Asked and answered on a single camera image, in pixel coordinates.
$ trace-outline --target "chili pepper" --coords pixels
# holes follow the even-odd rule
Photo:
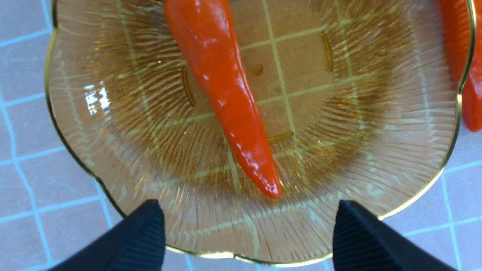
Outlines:
[[[450,73],[459,81],[469,51],[470,30],[466,0],[440,0],[444,45]],[[482,0],[474,0],[477,36],[470,74],[462,91],[462,115],[472,132],[482,129]]]
[[[167,0],[164,14],[241,169],[265,195],[280,198],[280,181],[241,63],[229,1]]]

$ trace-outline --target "gold rim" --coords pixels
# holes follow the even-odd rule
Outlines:
[[[455,106],[455,127],[454,131],[452,133],[452,142],[451,145],[447,151],[447,155],[443,159],[439,169],[437,172],[434,174],[434,176],[430,179],[430,181],[427,183],[427,185],[421,189],[415,196],[413,196],[411,199],[407,200],[404,204],[400,205],[398,208],[392,210],[391,212],[386,213],[385,215],[379,216],[378,219],[383,220],[387,217],[390,217],[392,215],[395,215],[396,213],[402,211],[403,209],[407,208],[410,206],[412,203],[414,203],[416,200],[418,200],[425,192],[427,192],[433,185],[434,183],[438,180],[440,175],[442,174],[445,166],[447,165],[447,162],[452,155],[452,152],[454,151],[455,143],[457,141],[457,136],[458,136],[458,130],[460,127],[460,122],[462,118],[462,90],[464,88],[465,82],[467,81],[467,78],[469,77],[469,72],[470,68],[472,65],[472,59],[474,56],[474,49],[475,49],[475,38],[476,38],[476,31],[477,31],[477,24],[476,24],[476,14],[475,14],[475,8],[474,8],[474,0],[466,0],[467,4],[467,11],[469,14],[469,23],[470,23],[470,42],[469,42],[469,53],[467,55],[467,62],[465,64],[465,69],[464,69],[464,74],[462,75],[462,78],[460,79],[460,82],[458,84],[457,88],[457,94],[456,94],[456,106]],[[52,36],[50,37],[49,45],[47,48],[47,55],[45,59],[45,69],[44,69],[44,88],[45,88],[45,98],[47,100],[47,106],[49,109],[49,114],[52,119],[52,123],[54,125],[55,130],[57,131],[58,136],[62,140],[62,143],[65,145],[66,149],[70,153],[70,155],[77,161],[77,163],[87,172],[92,178],[94,178],[99,185],[102,187],[102,190],[106,194],[107,198],[110,200],[114,208],[119,212],[119,214],[122,216],[122,218],[126,217],[126,214],[119,208],[119,206],[116,204],[115,200],[112,198],[110,195],[109,191],[107,190],[104,182],[102,179],[97,176],[91,169],[89,169],[82,160],[77,156],[77,154],[74,152],[74,150],[70,147],[70,145],[67,143],[67,140],[64,138],[64,135],[60,131],[56,118],[55,118],[55,113],[54,109],[52,107],[52,103],[50,102],[50,95],[49,95],[49,77],[50,77],[50,62],[52,60],[52,54],[55,49],[55,42],[57,40],[57,35],[58,35],[58,20],[57,20],[57,0],[52,0],[52,24],[53,24],[53,30],[52,30]],[[250,262],[250,263],[257,263],[257,264],[262,264],[262,265],[268,265],[268,266],[273,266],[273,267],[300,267],[300,266],[305,266],[305,265],[310,265],[314,263],[318,263],[321,261],[324,261],[326,259],[329,259],[333,256],[333,253],[329,253],[323,257],[308,260],[308,261],[298,261],[298,262],[291,262],[291,263],[280,263],[276,261],[260,261],[256,260],[253,258],[248,258],[242,255],[234,254],[231,252],[212,252],[212,253],[198,253],[195,251],[190,251],[190,250],[183,250],[179,249],[175,246],[170,246],[166,245],[166,248],[177,253],[181,254],[189,254],[197,257],[203,257],[203,258],[212,258],[212,259],[223,259],[223,258],[235,258],[241,261],[245,262]]]

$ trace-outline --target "white grout line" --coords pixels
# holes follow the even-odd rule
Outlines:
[[[341,17],[341,11],[340,11],[340,5],[338,3],[338,0],[335,0],[335,6],[336,6],[336,13],[338,17]],[[353,77],[353,65],[351,64],[351,58],[350,58],[350,51],[348,50],[348,44],[347,44],[347,35],[345,33],[345,27],[343,25],[340,25],[340,32],[341,36],[343,38],[343,51],[345,51],[345,60],[347,62],[348,66],[348,75],[350,78]],[[360,124],[360,130],[365,130],[365,121],[362,118],[362,111],[360,109],[359,105],[359,99],[358,99],[358,90],[356,84],[352,84],[352,93],[353,96],[356,97],[356,107],[357,107],[357,114],[358,114],[358,123]]]
[[[329,270],[330,270],[330,266],[328,265],[328,260],[324,260],[324,261],[323,261],[323,268],[325,269],[325,271],[329,271]]]
[[[228,146],[227,156],[228,156],[229,168],[231,170],[231,177],[233,178],[234,188],[241,187],[241,182],[240,182],[239,175],[238,175],[238,169],[236,168],[236,163],[234,162],[234,159],[233,159],[231,147],[229,146],[228,140],[226,139],[226,137],[224,137],[224,144],[226,144]],[[237,194],[238,194],[238,192],[239,193],[241,192],[238,189],[235,189],[235,191],[236,191]]]
[[[452,217],[452,209],[450,208],[450,201],[449,201],[449,196],[448,196],[448,192],[447,192],[447,181],[446,181],[444,175],[441,176],[440,181],[442,182],[443,199],[445,200],[445,207],[447,208],[447,215],[448,215],[449,223],[450,223],[450,235],[452,237],[452,245],[454,246],[454,253],[455,253],[455,260],[457,262],[457,269],[462,270],[462,263],[460,261],[460,253],[459,253],[459,250],[458,250],[457,238],[455,236],[454,226],[452,225],[453,222],[454,222],[454,219]]]
[[[12,44],[19,43],[19,42],[22,42],[22,41],[27,41],[29,39],[37,38],[37,37],[47,35],[47,34],[50,34],[49,30],[41,30],[39,32],[35,32],[35,33],[28,34],[28,35],[25,35],[25,36],[20,36],[20,37],[11,39],[11,40],[0,41],[0,47],[5,47],[7,45],[12,45]]]
[[[86,203],[91,203],[91,202],[94,202],[94,201],[98,201],[100,199],[101,199],[100,196],[92,196],[92,197],[73,200],[73,201],[69,201],[69,202],[59,203],[59,204],[39,208],[39,209],[37,209],[37,213],[43,214],[43,213],[47,213],[47,212],[51,212],[51,211],[56,211],[56,210],[74,207],[74,206],[78,206],[78,205],[82,205],[82,204],[86,204]],[[7,223],[7,222],[10,222],[10,221],[14,221],[14,220],[21,219],[21,218],[25,218],[25,217],[31,217],[33,215],[35,215],[34,211],[28,211],[28,212],[23,212],[23,213],[19,213],[19,214],[7,216],[7,217],[0,217],[0,224]]]
[[[66,148],[64,146],[61,146],[61,147],[57,147],[57,148],[53,148],[53,149],[39,151],[39,152],[32,153],[32,154],[27,154],[27,155],[18,157],[17,159],[3,160],[3,161],[0,161],[0,166],[11,165],[15,162],[19,163],[19,162],[27,161],[27,160],[30,160],[30,159],[35,159],[35,158],[38,158],[38,157],[47,156],[47,155],[54,154],[56,152],[60,152],[60,151],[63,151],[63,150],[66,150]]]
[[[482,216],[481,217],[472,217],[472,218],[469,218],[469,219],[465,219],[465,220],[461,220],[461,221],[457,221],[457,222],[452,222],[452,223],[445,223],[445,224],[438,225],[438,226],[435,226],[435,227],[413,230],[413,231],[404,233],[403,236],[407,237],[407,236],[417,235],[417,234],[421,234],[421,233],[431,232],[431,231],[434,231],[434,230],[446,229],[450,226],[458,226],[458,225],[469,224],[469,223],[476,222],[476,221],[482,221]]]
[[[184,254],[184,258],[186,259],[187,269],[189,271],[194,271],[194,268],[192,267],[191,256],[189,256],[188,254]]]
[[[278,54],[278,47],[276,46],[276,42],[275,42],[275,38],[274,38],[274,34],[273,34],[273,27],[272,27],[272,23],[271,23],[271,16],[269,14],[269,8],[268,8],[267,0],[262,0],[262,3],[263,3],[263,9],[265,11],[266,23],[268,25],[269,40],[271,42],[271,48],[272,48],[273,54],[274,54],[274,61],[275,61],[275,64],[276,64],[276,70],[278,72],[278,77],[279,77],[279,80],[280,80],[281,93],[282,93],[282,97],[283,97],[283,100],[284,100],[284,105],[286,107],[286,115],[288,117],[288,123],[290,125],[290,130],[293,133],[293,143],[294,143],[294,146],[295,146],[295,154],[298,157],[299,161],[302,161],[303,157],[301,156],[301,154],[299,152],[298,138],[297,138],[296,129],[295,129],[295,122],[293,120],[293,114],[291,112],[291,105],[290,105],[290,101],[289,101],[289,98],[288,98],[288,93],[286,92],[286,84],[284,82],[283,70],[281,68],[280,57],[279,57],[279,54]],[[303,179],[303,181],[305,181],[306,180],[305,167],[302,163],[300,163],[299,166],[300,166],[300,170],[303,174],[302,179]]]
[[[7,127],[8,133],[10,135],[10,145],[11,145],[10,151],[12,153],[13,165],[14,165],[15,169],[17,170],[17,173],[18,173],[20,179],[22,180],[23,185],[25,186],[25,189],[27,190],[28,195],[30,197],[30,203],[32,205],[33,215],[34,215],[34,218],[35,218],[35,222],[37,223],[37,227],[38,227],[39,234],[40,234],[40,239],[41,239],[41,242],[42,242],[42,246],[43,246],[45,255],[47,257],[47,261],[48,261],[48,263],[53,263],[52,255],[50,254],[50,249],[49,249],[49,245],[48,245],[48,242],[47,242],[47,238],[45,237],[45,232],[43,230],[42,221],[41,221],[40,216],[37,212],[37,203],[35,202],[32,187],[28,184],[27,178],[25,177],[24,172],[20,168],[20,164],[18,163],[18,161],[16,161],[17,150],[16,150],[15,133],[13,131],[12,122],[10,121],[10,118],[9,118],[9,115],[8,115],[8,112],[7,112],[7,108],[5,107],[5,105],[3,103],[3,96],[1,94],[0,94],[0,107],[1,107],[1,111],[3,113],[5,126]]]
[[[413,18],[412,18],[412,14],[410,14],[410,16],[408,16],[408,21],[410,23],[410,26],[413,27]],[[419,65],[419,67],[416,69],[418,71],[418,74],[420,75],[420,79],[421,79],[421,85],[422,85],[422,93],[423,93],[423,102],[425,104],[425,117],[428,118],[430,116],[430,112],[427,110],[428,108],[428,95],[427,95],[427,81],[425,79],[425,75],[422,71],[422,60],[420,59],[420,50],[418,48],[418,35],[415,31],[413,31],[412,33],[412,36],[413,36],[413,39],[415,40],[415,44],[414,44],[414,52],[415,52],[415,59],[417,60],[417,63]]]
[[[117,7],[119,8],[119,10],[122,10],[121,0],[117,0]],[[122,29],[123,29],[123,32],[124,32],[124,37],[126,38],[127,47],[129,49],[129,53],[131,55],[131,63],[134,66],[136,78],[138,79],[138,81],[140,81],[140,78],[139,78],[139,75],[138,75],[139,65],[137,63],[137,55],[135,54],[134,45],[132,43],[131,35],[130,35],[130,32],[127,28],[127,21],[125,20],[124,14],[120,14],[120,17],[121,17],[121,23],[122,23]],[[147,121],[149,122],[149,125],[152,126],[153,125],[153,119],[152,119],[152,115],[151,115],[151,112],[150,112],[149,102],[148,102],[148,98],[147,98],[144,86],[141,84],[141,85],[138,85],[138,87],[139,87],[139,90],[141,92],[142,101],[143,101],[143,104],[144,104],[144,113],[147,115]],[[159,151],[161,148],[159,147],[158,138],[153,137],[152,134],[149,137],[152,139],[152,142],[154,142],[154,148]],[[161,168],[162,168],[163,164],[164,164],[164,160],[163,160],[162,157],[160,157],[159,158],[159,165],[161,165]],[[136,195],[140,191],[140,184],[141,184],[142,181],[143,181],[143,179],[140,179],[139,182],[136,183],[136,189],[134,189],[134,193]]]
[[[49,33],[52,33],[52,20],[50,18],[51,14],[49,14],[49,8],[47,7],[47,3],[45,0],[40,0],[42,3],[43,15],[45,17],[45,23],[49,29]]]
[[[100,204],[102,205],[102,210],[104,211],[104,215],[106,216],[107,225],[109,226],[109,229],[111,229],[113,227],[112,218],[110,217],[109,209],[107,208],[106,196],[99,183],[95,179],[93,179],[93,181],[95,182],[95,188],[97,189],[97,193],[100,197]]]
[[[12,100],[10,102],[4,102],[4,106],[5,107],[15,106],[15,105],[23,104],[25,102],[33,101],[33,100],[40,99],[40,98],[45,98],[44,92],[39,93],[39,94],[30,95],[30,96],[20,98],[20,99],[17,99],[17,100]]]
[[[470,163],[467,163],[467,164],[463,164],[463,165],[459,165],[459,166],[455,166],[455,167],[451,167],[449,169],[446,169],[444,171],[444,174],[451,174],[451,173],[454,173],[454,172],[457,172],[457,171],[461,171],[461,170],[464,170],[464,169],[468,169],[468,168],[476,167],[476,166],[481,166],[481,165],[482,165],[482,160],[473,161],[473,162],[470,162]]]

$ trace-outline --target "glass dish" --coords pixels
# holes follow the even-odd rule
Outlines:
[[[472,12],[468,46],[452,52],[466,71],[451,77],[437,1],[230,1],[282,181],[271,200],[233,159],[162,3],[53,0],[45,84],[67,149],[121,214],[158,199],[170,249],[320,261],[340,199],[383,219],[441,174],[460,124]]]

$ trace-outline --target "tile floor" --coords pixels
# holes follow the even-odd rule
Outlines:
[[[0,0],[0,270],[44,270],[120,216],[57,137],[43,94],[49,0]],[[443,176],[386,222],[458,270],[482,271],[482,133],[462,126]],[[327,260],[289,270],[332,270]],[[163,270],[268,271],[167,252]]]

